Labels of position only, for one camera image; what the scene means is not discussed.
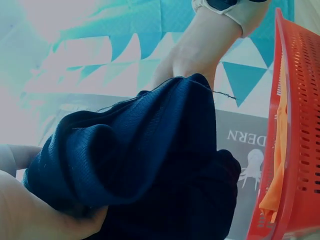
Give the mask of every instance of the octopus illustration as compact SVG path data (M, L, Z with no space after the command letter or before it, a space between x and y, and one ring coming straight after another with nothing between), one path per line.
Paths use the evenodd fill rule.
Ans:
M238 182L243 181L242 188L245 187L247 178L254 178L254 190L257 190L261 179L261 165L264 161L264 153L260 149L253 149L248 154L248 167L243 167Z

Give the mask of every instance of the orange cloth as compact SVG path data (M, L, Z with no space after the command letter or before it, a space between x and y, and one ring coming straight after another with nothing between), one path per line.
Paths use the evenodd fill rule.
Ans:
M280 68L280 86L281 96L277 109L276 118L276 138L274 146L274 177L271 185L261 201L259 208L266 217L271 217L271 222L276 220L281 192L284 181L284 169L287 150L287 86L286 86L286 72L284 68L284 60L281 60Z

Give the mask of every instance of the gray poster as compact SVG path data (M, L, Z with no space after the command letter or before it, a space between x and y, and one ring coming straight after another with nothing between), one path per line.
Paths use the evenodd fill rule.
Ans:
M97 111L128 99L95 94L28 94L22 101L22 107L37 113L40 133L38 144L41 146L64 116L80 110ZM267 119L217 110L216 127L218 149L229 150L242 168L229 238L244 240L259 189Z
M238 198L229 238L245 240L259 190L268 119L216 111L217 147L229 150L241 165Z

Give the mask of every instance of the dark blue cloth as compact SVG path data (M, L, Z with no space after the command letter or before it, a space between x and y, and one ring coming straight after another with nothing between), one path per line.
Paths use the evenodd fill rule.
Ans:
M23 183L59 211L109 206L89 239L222 240L241 168L216 138L205 77L175 77L106 112L64 117Z

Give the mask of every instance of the red plastic basket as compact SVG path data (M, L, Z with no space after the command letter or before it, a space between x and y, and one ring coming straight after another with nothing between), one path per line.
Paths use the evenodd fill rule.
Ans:
M320 36L276 10L275 56L264 166L247 240L281 240L320 229ZM287 90L287 147L280 205L270 223L259 204L273 180L280 68Z

